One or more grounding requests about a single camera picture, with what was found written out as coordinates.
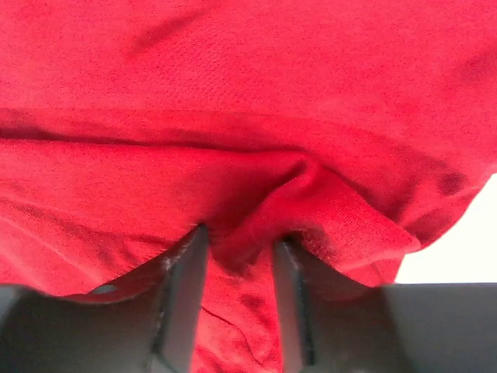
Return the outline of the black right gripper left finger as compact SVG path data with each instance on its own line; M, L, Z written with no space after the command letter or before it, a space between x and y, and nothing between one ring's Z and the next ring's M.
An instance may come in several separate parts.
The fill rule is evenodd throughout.
M137 295L98 302L1 286L3 372L188 372L207 271L208 232L199 225L158 263Z

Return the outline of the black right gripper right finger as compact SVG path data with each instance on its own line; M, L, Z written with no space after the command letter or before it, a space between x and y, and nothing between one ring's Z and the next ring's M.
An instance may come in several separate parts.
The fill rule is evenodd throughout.
M293 240L273 249L286 372L494 372L494 284L369 288Z

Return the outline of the dark red t shirt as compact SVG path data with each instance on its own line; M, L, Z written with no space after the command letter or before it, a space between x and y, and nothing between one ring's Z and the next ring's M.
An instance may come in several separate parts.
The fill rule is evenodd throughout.
M195 372L280 372L281 236L366 286L496 171L494 1L3 1L1 281L83 295L198 224Z

